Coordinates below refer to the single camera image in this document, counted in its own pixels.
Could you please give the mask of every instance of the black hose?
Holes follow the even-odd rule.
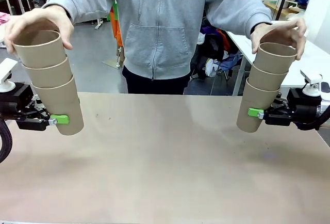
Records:
[[[12,148],[12,137],[11,137],[11,133],[8,129],[8,126],[5,122],[5,120],[0,119],[0,136],[1,136],[1,140],[2,140],[2,146],[1,146],[1,150],[0,150],[0,163],[2,161],[4,161]]]
[[[319,128],[324,124],[327,120],[330,119],[330,106],[318,117],[314,122],[303,124],[297,124],[298,129],[300,130],[319,130]]]

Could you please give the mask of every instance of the beige cup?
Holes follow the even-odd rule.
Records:
[[[281,84],[287,74],[288,72],[282,74],[267,73],[252,64],[249,75],[249,83],[260,90],[275,91],[281,87]]]
[[[19,58],[28,68],[48,68],[66,58],[60,33],[52,30],[22,33],[13,42]]]
[[[68,58],[58,65],[48,68],[28,68],[23,65],[32,84],[41,88],[52,88],[66,84],[72,78]]]
[[[264,91],[253,87],[246,80],[243,99],[238,113],[236,125],[239,129],[253,133],[256,132],[261,125],[262,120],[257,117],[248,116],[249,108],[268,109],[276,98],[279,89],[276,91]]]
[[[59,87],[40,88],[32,86],[50,114],[69,116],[69,124],[56,125],[61,134],[74,135],[83,129],[84,121],[74,77]]]
[[[279,44],[265,42],[258,48],[254,65],[265,72],[282,74],[289,71],[297,56],[296,50]]]

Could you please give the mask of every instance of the cup rim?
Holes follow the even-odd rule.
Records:
[[[264,53],[266,53],[266,54],[274,55],[274,56],[278,56],[278,57],[283,57],[283,58],[290,58],[290,57],[293,57],[293,56],[297,56],[297,52],[296,52],[294,55],[278,55],[278,54],[270,53],[270,52],[264,50],[264,49],[261,47],[263,44],[276,44],[276,45],[280,45],[280,46],[284,46],[284,47],[289,47],[289,46],[286,46],[286,45],[284,45],[284,44],[280,44],[280,43],[276,43],[276,42],[263,42],[263,43],[261,43],[261,44],[259,45],[259,49],[260,49],[261,51],[263,51]]]
[[[254,87],[253,85],[251,85],[251,84],[249,83],[249,78],[246,79],[246,84],[248,84],[250,87],[252,87],[252,88],[255,89],[255,90],[262,91],[262,92],[278,92],[278,91],[280,91],[280,89],[281,89],[281,88],[278,88],[278,89],[275,90],[275,91],[261,90],[261,89],[259,89],[259,88]]]
[[[276,76],[279,76],[279,75],[287,75],[289,73],[289,71],[287,71],[286,73],[269,73],[269,72],[266,72],[266,71],[263,71],[259,68],[257,68],[255,65],[254,65],[254,62],[252,63],[252,66],[258,70],[259,72],[262,72],[262,73],[266,73],[266,74],[271,74],[271,75],[276,75]]]
[[[64,85],[61,85],[61,86],[56,86],[56,87],[50,87],[50,88],[45,88],[45,87],[38,87],[38,86],[35,86],[33,83],[32,86],[34,88],[37,88],[37,89],[40,89],[40,90],[55,90],[55,89],[58,89],[58,88],[61,88],[61,87],[64,87],[64,86],[67,86],[68,84],[70,84],[72,81],[74,81],[74,76],[72,75],[71,79],[65,83]]]
[[[69,60],[68,56],[66,56],[65,60],[62,61],[61,63],[59,63],[57,65],[54,65],[54,66],[51,66],[51,67],[46,67],[46,68],[29,68],[29,67],[25,66],[23,63],[22,63],[22,65],[23,65],[24,68],[26,68],[28,70],[40,71],[40,70],[47,70],[47,69],[53,69],[53,68],[59,67],[59,66],[63,65],[64,63],[66,63],[68,60]]]
[[[15,42],[13,42],[13,45],[15,45],[17,47],[40,47],[40,46],[45,46],[45,45],[49,45],[49,44],[55,43],[59,39],[61,39],[61,34],[59,32],[57,32],[57,31],[54,31],[54,30],[38,30],[38,31],[49,31],[49,32],[52,32],[52,33],[56,33],[58,35],[58,37],[55,40],[52,40],[50,42],[46,42],[46,43],[42,43],[42,44],[37,44],[37,45],[19,45],[19,44],[16,44]]]

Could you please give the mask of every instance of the floor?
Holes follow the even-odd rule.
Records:
[[[71,39],[74,49],[67,51],[77,89],[84,92],[127,93],[121,70],[102,63],[107,59],[116,60],[116,42],[112,35],[111,25],[104,23],[99,30],[95,30],[94,27],[95,25],[90,24],[76,25]],[[16,59],[5,49],[0,49],[0,62],[6,57]],[[226,80],[223,74],[219,75],[214,83],[212,95],[231,95],[237,71],[238,67],[234,68],[233,76],[229,80]],[[14,69],[12,79],[29,82],[26,72],[20,66]],[[185,94],[210,95],[212,85],[213,78],[194,79],[186,88]],[[330,145],[330,130],[321,130],[319,133]]]

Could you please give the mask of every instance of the pink cloth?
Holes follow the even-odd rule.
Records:
[[[9,14],[0,12],[0,25],[7,23],[9,19],[10,19]]]

